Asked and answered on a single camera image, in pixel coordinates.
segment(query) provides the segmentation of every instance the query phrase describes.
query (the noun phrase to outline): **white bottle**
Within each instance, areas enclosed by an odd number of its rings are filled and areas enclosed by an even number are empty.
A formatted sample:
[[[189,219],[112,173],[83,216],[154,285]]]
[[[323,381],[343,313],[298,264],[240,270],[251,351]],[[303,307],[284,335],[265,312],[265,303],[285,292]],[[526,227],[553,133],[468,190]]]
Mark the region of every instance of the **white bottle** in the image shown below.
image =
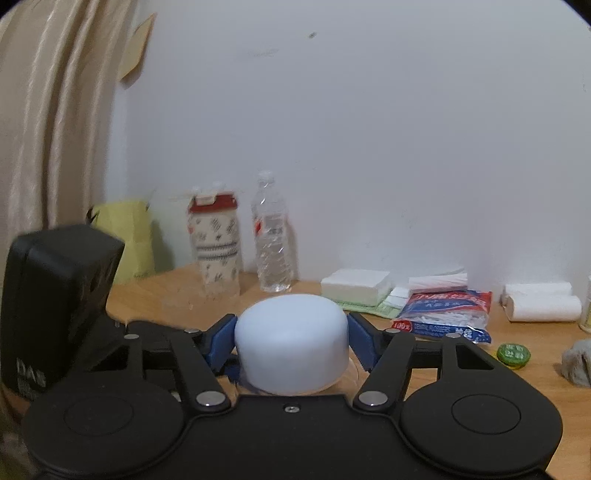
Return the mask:
[[[287,233],[285,200],[275,188],[273,174],[259,172],[259,189],[252,201],[255,230],[256,269],[261,290],[289,290],[294,277]]]

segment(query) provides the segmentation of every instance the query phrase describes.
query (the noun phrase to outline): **gray fuzzy object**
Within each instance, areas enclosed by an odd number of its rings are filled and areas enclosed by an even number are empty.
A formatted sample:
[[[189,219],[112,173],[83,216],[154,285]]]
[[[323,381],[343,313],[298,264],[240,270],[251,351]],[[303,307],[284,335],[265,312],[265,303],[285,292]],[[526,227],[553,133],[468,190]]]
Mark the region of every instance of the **gray fuzzy object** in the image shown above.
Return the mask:
[[[591,388],[591,339],[578,340],[562,354],[561,373],[569,382]]]

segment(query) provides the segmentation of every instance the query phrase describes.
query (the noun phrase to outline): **metal rivet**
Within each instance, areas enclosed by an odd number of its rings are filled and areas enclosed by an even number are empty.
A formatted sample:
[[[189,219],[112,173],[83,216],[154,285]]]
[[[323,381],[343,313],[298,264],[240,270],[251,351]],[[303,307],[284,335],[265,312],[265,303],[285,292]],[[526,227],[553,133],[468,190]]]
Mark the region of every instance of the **metal rivet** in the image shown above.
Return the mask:
[[[363,405],[367,405],[368,407],[384,405],[388,401],[388,396],[384,392],[377,390],[363,392],[358,398]]]
[[[201,392],[197,397],[195,397],[197,403],[202,405],[203,407],[217,407],[221,405],[226,400],[226,396],[222,392],[216,392],[215,390],[207,390],[205,392]]]

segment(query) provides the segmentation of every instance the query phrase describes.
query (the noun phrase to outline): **curtain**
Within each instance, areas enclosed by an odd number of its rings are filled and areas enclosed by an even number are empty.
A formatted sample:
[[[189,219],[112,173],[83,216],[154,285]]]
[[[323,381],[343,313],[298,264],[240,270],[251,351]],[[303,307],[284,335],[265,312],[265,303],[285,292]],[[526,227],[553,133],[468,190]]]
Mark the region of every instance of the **curtain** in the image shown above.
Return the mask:
[[[25,0],[0,20],[2,277],[14,236],[85,218],[134,5]]]

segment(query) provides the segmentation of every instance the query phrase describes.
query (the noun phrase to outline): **yellow paper bag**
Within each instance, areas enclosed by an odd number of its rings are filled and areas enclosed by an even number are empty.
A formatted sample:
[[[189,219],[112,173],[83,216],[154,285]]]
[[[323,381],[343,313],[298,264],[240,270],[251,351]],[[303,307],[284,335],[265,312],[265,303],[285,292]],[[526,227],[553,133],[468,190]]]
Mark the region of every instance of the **yellow paper bag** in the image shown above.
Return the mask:
[[[115,283],[154,274],[151,219],[141,200],[97,205],[89,212],[92,225],[125,242]]]

